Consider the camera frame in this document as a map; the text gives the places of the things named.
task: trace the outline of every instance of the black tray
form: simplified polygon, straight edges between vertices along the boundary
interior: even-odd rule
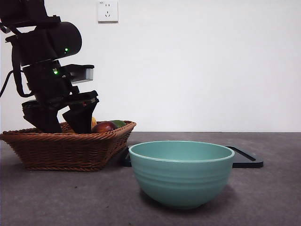
[[[227,146],[231,148],[234,152],[233,168],[260,168],[263,167],[263,160],[255,155],[252,155],[246,151],[239,150],[236,147]],[[121,154],[121,164],[126,167],[131,167],[130,154],[128,152],[128,147],[126,147]]]

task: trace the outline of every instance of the white wall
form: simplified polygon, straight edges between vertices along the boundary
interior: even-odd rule
[[[60,62],[95,65],[79,88],[100,94],[97,120],[132,120],[135,131],[301,132],[301,1],[119,0],[118,24],[97,23],[97,0],[45,2],[82,34],[81,51]],[[3,84],[11,46],[1,43]],[[25,101],[11,79],[2,130],[32,127]]]

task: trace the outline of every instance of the bowl rim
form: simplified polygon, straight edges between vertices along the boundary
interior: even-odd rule
[[[214,145],[214,146],[218,146],[218,147],[222,147],[224,149],[227,149],[231,152],[231,155],[228,155],[226,157],[223,158],[219,158],[219,159],[208,159],[208,160],[169,160],[169,159],[159,159],[159,158],[153,158],[153,157],[148,157],[148,156],[144,156],[144,155],[140,155],[137,153],[134,153],[132,151],[132,148],[140,146],[140,145],[144,145],[144,144],[150,144],[150,143],[159,143],[159,142],[185,142],[185,143],[199,143],[199,144],[207,144],[207,145]],[[230,159],[234,156],[235,152],[231,149],[228,148],[226,146],[223,145],[218,145],[218,144],[213,144],[213,143],[208,143],[208,142],[200,142],[200,141],[190,141],[190,140],[157,140],[157,141],[149,141],[149,142],[143,142],[143,143],[139,143],[136,145],[133,145],[131,147],[129,147],[129,152],[130,154],[139,157],[139,158],[143,158],[143,159],[148,159],[148,160],[153,160],[153,161],[164,161],[164,162],[182,162],[182,163],[198,163],[198,162],[215,162],[215,161],[223,161],[226,159]]]

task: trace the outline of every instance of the green fruit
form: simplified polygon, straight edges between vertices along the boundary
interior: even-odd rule
[[[121,120],[112,120],[111,122],[113,122],[117,126],[117,128],[120,128],[120,127],[123,127],[126,125],[126,123]]]

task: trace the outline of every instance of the red apple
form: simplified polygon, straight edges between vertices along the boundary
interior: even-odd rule
[[[104,133],[116,129],[117,126],[111,121],[103,121],[92,128],[92,133]]]

